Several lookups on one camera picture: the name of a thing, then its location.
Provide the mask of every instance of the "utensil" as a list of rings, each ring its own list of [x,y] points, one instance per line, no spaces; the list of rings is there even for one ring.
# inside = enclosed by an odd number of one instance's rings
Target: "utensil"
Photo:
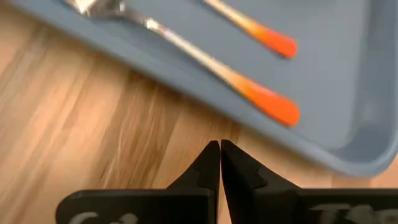
[[[265,114],[276,121],[291,127],[298,123],[300,110],[290,99],[258,85],[252,80],[217,61],[198,47],[194,46],[169,28],[163,26],[151,17],[128,7],[123,0],[65,0],[77,12],[87,17],[113,18],[121,17],[142,24],[147,29],[159,34],[173,43],[200,64],[211,70],[237,92],[256,105]]]
[[[260,43],[275,50],[286,58],[293,58],[297,52],[297,43],[294,39],[280,34],[268,27],[264,27],[254,19],[237,11],[225,2],[220,0],[204,0],[212,8],[222,13],[229,20],[240,26],[249,35],[253,36]]]

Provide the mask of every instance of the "wooden floor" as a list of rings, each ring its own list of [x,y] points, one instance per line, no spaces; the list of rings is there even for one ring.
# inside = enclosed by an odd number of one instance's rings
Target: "wooden floor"
[[[0,3],[0,223],[54,223],[80,189],[166,187],[212,139],[302,187],[398,187],[398,162],[343,177]]]

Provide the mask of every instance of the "spoon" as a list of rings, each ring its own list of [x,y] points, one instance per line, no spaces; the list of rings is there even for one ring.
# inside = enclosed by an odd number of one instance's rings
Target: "spoon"
[[[280,96],[242,74],[217,61],[198,47],[185,40],[169,28],[151,17],[147,17],[129,7],[124,0],[65,0],[81,15],[87,17],[121,17],[143,25],[159,34],[186,52],[204,67],[212,71],[229,86],[257,106],[263,113],[288,127],[295,126],[300,119],[298,106],[290,99]]]
[[[290,59],[296,54],[297,44],[294,39],[273,31],[268,27],[264,27],[254,19],[238,12],[221,0],[204,0],[204,2],[240,26],[240,28],[245,30],[257,41],[268,46],[282,56]]]

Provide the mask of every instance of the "gray-blue plastic tray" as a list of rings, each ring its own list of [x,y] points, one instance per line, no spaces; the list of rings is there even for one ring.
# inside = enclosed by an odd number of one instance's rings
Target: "gray-blue plastic tray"
[[[293,60],[277,57],[201,0],[129,1],[234,69],[295,100],[302,119],[293,129],[264,116],[143,27],[90,21],[61,0],[11,2],[334,170],[371,176],[395,157],[395,0],[227,0],[294,37],[298,54]]]

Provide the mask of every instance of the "orange spoon handle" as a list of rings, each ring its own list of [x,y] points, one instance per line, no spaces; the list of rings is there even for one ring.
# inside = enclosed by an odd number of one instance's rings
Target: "orange spoon handle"
[[[297,43],[291,37],[262,26],[260,23],[220,0],[204,1],[270,49],[280,53],[286,58],[293,58],[296,54]]]
[[[157,21],[148,19],[145,21],[145,26],[192,56],[257,106],[263,113],[288,127],[295,126],[298,123],[300,110],[293,101],[254,83]]]

